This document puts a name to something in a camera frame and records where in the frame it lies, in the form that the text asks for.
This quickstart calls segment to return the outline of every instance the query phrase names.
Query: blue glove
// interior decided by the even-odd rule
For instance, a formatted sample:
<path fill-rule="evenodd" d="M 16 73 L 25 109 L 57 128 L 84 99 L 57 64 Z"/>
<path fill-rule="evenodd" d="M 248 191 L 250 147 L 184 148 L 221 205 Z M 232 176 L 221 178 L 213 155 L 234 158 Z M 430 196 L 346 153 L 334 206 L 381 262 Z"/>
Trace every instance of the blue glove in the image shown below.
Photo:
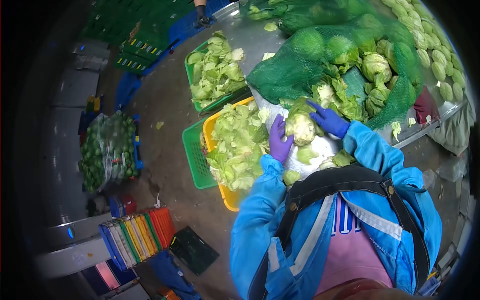
<path fill-rule="evenodd" d="M 343 139 L 350 126 L 350 122 L 345 121 L 339 117 L 332 109 L 323 108 L 320 105 L 307 101 L 317 112 L 311 112 L 310 118 L 317 122 L 326 132 L 333 134 L 334 136 Z"/>

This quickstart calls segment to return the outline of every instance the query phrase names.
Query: black apron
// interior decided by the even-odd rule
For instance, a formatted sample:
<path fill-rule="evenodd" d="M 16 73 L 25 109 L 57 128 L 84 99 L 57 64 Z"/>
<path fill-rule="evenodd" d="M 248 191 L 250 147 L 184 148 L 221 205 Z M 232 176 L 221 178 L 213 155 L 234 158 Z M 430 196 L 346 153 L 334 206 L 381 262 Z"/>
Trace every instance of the black apron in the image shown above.
<path fill-rule="evenodd" d="M 395 212 L 403 230 L 413 237 L 414 269 L 416 287 L 415 292 L 427 280 L 430 269 L 430 258 L 423 234 L 410 216 L 407 207 L 396 193 L 391 179 L 386 180 L 377 172 L 360 167 L 345 166 L 317 171 L 309 175 L 304 181 L 296 181 L 288 193 L 285 203 L 285 214 L 278 225 L 274 237 L 278 237 L 283 250 L 290 242 L 293 224 L 300 211 L 310 204 L 337 192 L 367 191 L 386 197 Z M 265 253 L 248 291 L 249 300 L 266 299 L 265 281 L 268 272 L 268 254 Z"/>

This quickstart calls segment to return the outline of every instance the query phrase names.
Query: green plastic crate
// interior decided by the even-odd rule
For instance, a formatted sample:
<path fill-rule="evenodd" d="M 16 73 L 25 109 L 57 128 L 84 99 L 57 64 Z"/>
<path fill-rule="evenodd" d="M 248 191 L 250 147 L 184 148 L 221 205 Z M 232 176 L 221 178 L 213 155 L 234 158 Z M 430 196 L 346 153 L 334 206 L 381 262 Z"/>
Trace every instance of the green plastic crate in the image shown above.
<path fill-rule="evenodd" d="M 208 49 L 207 49 L 207 42 L 208 41 L 205 41 L 203 44 L 201 44 L 200 46 L 198 46 L 197 48 L 195 48 L 194 51 L 200 51 L 202 53 L 207 53 L 208 52 Z M 187 71 L 187 77 L 188 77 L 188 83 L 189 83 L 189 86 L 192 85 L 192 76 L 193 76 L 193 65 L 189 65 L 187 64 L 187 58 L 185 57 L 185 70 Z M 233 96 L 233 94 L 230 94 L 230 95 L 226 95 L 226 96 L 223 96 L 222 98 L 218 99 L 217 101 L 214 101 L 212 103 L 210 103 L 207 107 L 204 108 L 203 111 L 209 111 L 215 107 L 217 107 L 217 105 L 219 103 L 224 103 L 226 102 L 228 99 L 230 99 L 231 97 Z M 202 111 L 202 108 L 200 107 L 200 103 L 198 102 L 194 102 L 193 104 L 195 106 L 195 109 L 197 111 Z"/>
<path fill-rule="evenodd" d="M 206 119 L 204 118 L 185 129 L 181 136 L 190 171 L 192 172 L 193 183 L 199 190 L 217 186 L 200 146 L 200 133 L 203 131 Z"/>

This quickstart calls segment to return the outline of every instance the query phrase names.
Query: blue sleeve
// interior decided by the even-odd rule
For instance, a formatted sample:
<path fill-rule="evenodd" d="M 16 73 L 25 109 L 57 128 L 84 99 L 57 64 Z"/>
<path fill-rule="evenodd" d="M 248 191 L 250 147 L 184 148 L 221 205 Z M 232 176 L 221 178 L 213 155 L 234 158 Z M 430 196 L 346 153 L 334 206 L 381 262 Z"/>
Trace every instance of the blue sleeve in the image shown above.
<path fill-rule="evenodd" d="M 275 233 L 279 218 L 274 216 L 285 193 L 282 164 L 268 154 L 262 156 L 260 164 L 264 173 L 240 204 L 231 233 L 230 272 L 244 299 Z"/>
<path fill-rule="evenodd" d="M 375 170 L 393 184 L 423 186 L 422 172 L 416 167 L 403 167 L 403 153 L 390 146 L 378 133 L 353 121 L 343 138 L 343 147 L 364 167 Z"/>

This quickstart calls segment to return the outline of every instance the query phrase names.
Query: stack of crates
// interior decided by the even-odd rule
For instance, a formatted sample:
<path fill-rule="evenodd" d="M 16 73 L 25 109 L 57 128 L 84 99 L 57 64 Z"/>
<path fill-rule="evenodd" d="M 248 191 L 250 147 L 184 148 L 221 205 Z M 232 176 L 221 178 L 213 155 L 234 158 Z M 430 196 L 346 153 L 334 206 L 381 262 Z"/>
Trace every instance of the stack of crates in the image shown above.
<path fill-rule="evenodd" d="M 167 248 L 175 234 L 166 207 L 112 219 L 98 228 L 113 262 L 122 271 Z"/>

